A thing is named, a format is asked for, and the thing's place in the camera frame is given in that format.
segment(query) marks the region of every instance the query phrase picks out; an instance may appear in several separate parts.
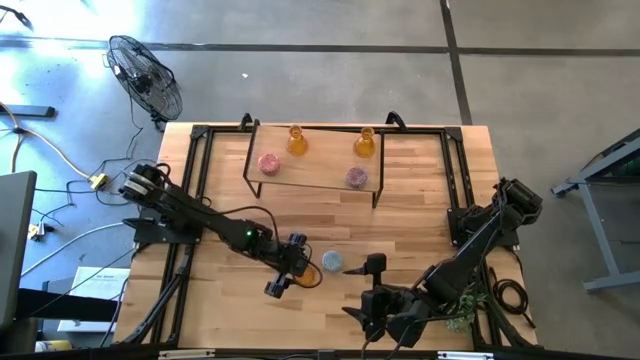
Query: standing fan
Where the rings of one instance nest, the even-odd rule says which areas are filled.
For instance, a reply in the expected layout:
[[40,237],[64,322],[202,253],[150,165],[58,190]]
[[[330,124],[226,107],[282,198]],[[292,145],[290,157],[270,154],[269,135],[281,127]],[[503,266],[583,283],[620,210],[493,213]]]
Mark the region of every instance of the standing fan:
[[182,98],[173,71],[144,45],[129,36],[112,36],[107,61],[129,96],[151,114],[156,128],[178,118]]

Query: black metal frame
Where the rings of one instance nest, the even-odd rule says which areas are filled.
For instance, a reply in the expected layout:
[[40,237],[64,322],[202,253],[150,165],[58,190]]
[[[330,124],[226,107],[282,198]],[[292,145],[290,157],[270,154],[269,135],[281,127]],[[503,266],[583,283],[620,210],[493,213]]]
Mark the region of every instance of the black metal frame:
[[[187,160],[185,164],[185,171],[182,180],[183,189],[188,189],[190,180],[193,173],[193,164],[196,157],[197,145],[200,139],[205,140],[204,145],[204,153],[203,153],[203,161],[200,166],[200,173],[198,175],[198,185],[196,189],[196,198],[202,199],[204,195],[207,172],[209,170],[209,162],[211,159],[212,152],[212,144],[215,134],[229,134],[229,133],[251,133],[252,138],[255,137],[255,128],[260,126],[260,120],[252,119],[251,115],[245,114],[242,118],[242,121],[239,125],[194,125],[191,131],[191,139],[189,143],[189,150],[187,153]],[[462,131],[460,127],[434,127],[434,126],[411,126],[408,127],[403,119],[395,112],[390,112],[385,121],[385,125],[371,126],[374,130],[378,132],[384,132],[386,135],[434,135],[438,136],[440,140],[440,144],[442,147],[442,156],[444,160],[445,167],[445,176],[447,181],[447,188],[449,192],[449,200],[451,202],[451,208],[457,209],[459,208],[460,201],[458,199],[457,187],[456,187],[456,179],[453,171],[452,164],[452,154],[450,150],[450,142],[453,141],[456,147],[456,153],[458,157],[458,161],[460,164],[460,175],[462,179],[462,186],[464,188],[465,200],[468,206],[473,204],[473,188],[471,186],[471,177],[469,175],[469,168],[467,166],[466,154],[464,150],[464,143],[462,137]],[[314,125],[314,126],[305,126],[307,129],[318,129],[318,130],[332,130],[332,131],[343,131],[343,132],[360,132],[362,130],[362,126],[340,126],[340,125]],[[254,195],[259,196],[261,191],[261,185],[258,185],[257,191],[252,188],[252,192]],[[374,202],[376,201],[376,194],[373,194]],[[164,269],[164,275],[162,280],[161,292],[164,287],[171,281],[171,276],[173,274],[173,269],[175,267],[175,261],[177,256],[177,244],[169,245],[169,252],[167,253],[167,260]],[[186,272],[187,277],[185,281],[182,283],[179,292],[178,298],[176,301],[175,313],[173,317],[173,323],[171,327],[171,333],[168,338],[169,344],[176,346],[178,345],[178,340],[180,337],[180,329],[182,324],[182,317],[184,314],[184,307],[186,302],[186,290],[188,287],[188,274],[191,269],[191,264],[188,264]],[[156,343],[160,345],[160,334],[162,332],[163,325],[163,314],[160,315],[158,321],[154,325],[154,329],[151,334],[151,343]],[[476,343],[484,344],[484,342],[477,342],[476,336],[474,336],[474,346]],[[296,352],[309,352],[309,350],[300,350]],[[341,356],[350,356],[350,355],[358,355],[359,351],[338,351]],[[216,350],[216,354],[252,354],[252,353],[273,353],[273,354],[291,354],[292,350],[273,350],[273,349],[220,349]],[[388,355],[389,351],[371,351],[371,355]],[[433,356],[435,354],[434,351],[423,351],[423,350],[401,350],[397,352],[397,357],[423,357],[423,356]]]
[[[391,114],[395,114],[395,116],[398,116],[395,112],[391,112],[391,113],[389,113],[389,117],[391,117]],[[255,143],[256,133],[258,132],[258,128],[260,127],[260,120],[255,119],[255,121],[252,121],[251,120],[251,115],[245,114],[244,117],[242,118],[242,122],[240,123],[239,130],[240,131],[245,131],[247,129],[246,124],[248,122],[252,122],[253,126],[251,128],[251,139],[249,140],[249,150],[247,150],[247,158],[246,158],[246,160],[244,162],[244,170],[242,171],[242,178],[247,183],[247,185],[249,185],[249,189],[253,193],[253,196],[255,196],[256,199],[259,199],[260,198],[260,194],[262,193],[262,184],[263,184],[263,182],[258,181],[258,189],[256,190],[253,187],[253,184],[251,183],[251,180],[249,180],[249,178],[247,177],[247,173],[249,172],[249,163],[251,162],[251,155],[253,154],[253,145]],[[404,129],[404,131],[406,131],[407,127],[404,125],[404,122],[401,122],[401,123],[402,123],[402,127],[401,128]],[[371,195],[372,195],[371,206],[374,209],[378,206],[378,200],[380,200],[380,195],[382,195],[382,190],[384,189],[384,135],[385,135],[385,130],[384,129],[379,129],[377,133],[380,135],[380,187],[378,188],[377,191],[372,191],[371,192]],[[281,184],[281,185],[318,187],[318,188],[322,188],[322,189],[335,189],[335,188],[330,188],[330,187],[325,187],[325,186],[313,186],[313,185],[293,185],[293,184]],[[362,190],[347,189],[347,188],[343,188],[343,189],[339,189],[339,190],[363,192]]]

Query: wooden tabletop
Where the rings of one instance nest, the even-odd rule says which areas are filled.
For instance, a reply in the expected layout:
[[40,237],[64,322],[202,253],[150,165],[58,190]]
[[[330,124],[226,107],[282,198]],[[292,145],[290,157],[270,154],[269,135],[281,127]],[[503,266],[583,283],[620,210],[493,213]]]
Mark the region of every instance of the wooden tabletop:
[[[171,165],[171,179],[178,184],[193,125],[168,124],[160,149],[159,160]],[[489,131],[485,126],[463,126],[462,133],[475,200],[486,205],[498,181]],[[384,191],[377,209],[371,209],[367,206],[370,194],[333,189],[265,184],[261,199],[255,199],[242,180],[249,136],[217,134],[214,138],[205,196],[216,210],[254,204],[270,209],[282,237],[292,231],[307,234],[317,264],[328,250],[342,253],[346,269],[361,266],[367,254],[383,252],[388,259],[383,283],[411,285],[430,265],[454,254],[449,244],[449,197],[438,137],[386,135]],[[452,153],[457,169],[455,151]],[[196,158],[194,169],[199,169],[200,159]],[[257,211],[234,216],[271,226],[269,218]],[[130,334],[157,299],[166,253],[167,246],[153,245],[134,259],[116,340]],[[488,262],[498,278],[523,284],[512,254],[495,249]],[[292,286],[280,300],[268,297],[263,289],[274,272],[232,253],[213,233],[206,232],[194,257],[179,346],[360,349],[364,335],[340,308],[358,308],[360,293],[371,288],[371,277],[324,275],[324,282],[315,289]],[[512,295],[507,293],[507,300]],[[168,306],[163,339],[170,329],[174,301]],[[536,343],[534,330],[522,316],[508,318],[524,338]],[[390,350],[394,345],[385,336],[369,349]],[[444,322],[429,323],[414,347],[471,348],[470,334],[452,332]]]
[[[358,191],[380,190],[380,135],[374,135],[376,151],[373,156],[362,158],[353,152],[353,143],[359,133],[305,129],[302,135],[309,143],[309,150],[302,156],[287,152],[289,129],[280,126],[258,126],[247,172],[252,182],[314,186],[333,189],[356,190],[345,181],[352,167],[363,168],[368,173],[367,183]],[[266,176],[258,169],[258,159],[267,153],[280,159],[280,171],[276,176]]]

